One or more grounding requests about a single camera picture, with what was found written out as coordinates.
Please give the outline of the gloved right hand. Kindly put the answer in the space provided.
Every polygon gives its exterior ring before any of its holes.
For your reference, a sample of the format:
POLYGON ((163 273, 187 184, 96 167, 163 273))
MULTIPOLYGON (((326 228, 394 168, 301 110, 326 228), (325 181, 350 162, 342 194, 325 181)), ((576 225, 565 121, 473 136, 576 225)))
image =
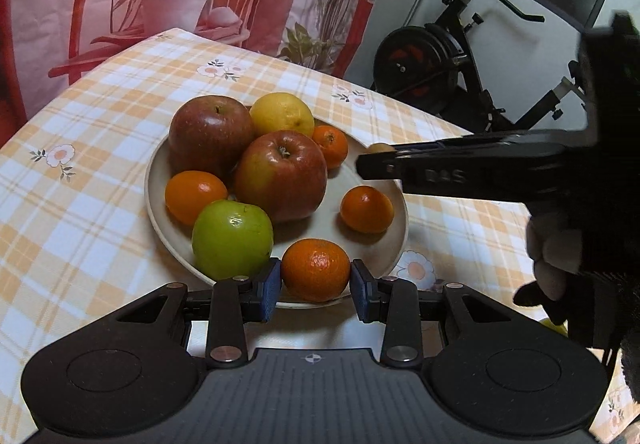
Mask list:
POLYGON ((542 307, 555 325, 568 323, 570 338, 587 348, 621 352, 625 382, 638 401, 639 266, 631 254, 606 262, 602 245, 566 228, 558 213, 529 218, 526 252, 535 280, 518 288, 513 302, 542 307))

